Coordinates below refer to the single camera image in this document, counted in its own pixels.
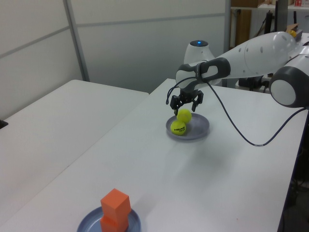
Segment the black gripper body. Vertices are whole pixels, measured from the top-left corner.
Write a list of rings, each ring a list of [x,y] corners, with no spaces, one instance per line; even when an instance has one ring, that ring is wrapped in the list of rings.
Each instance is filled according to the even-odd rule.
[[[179,97],[181,103],[198,102],[198,90],[185,92],[183,89],[181,89]]]

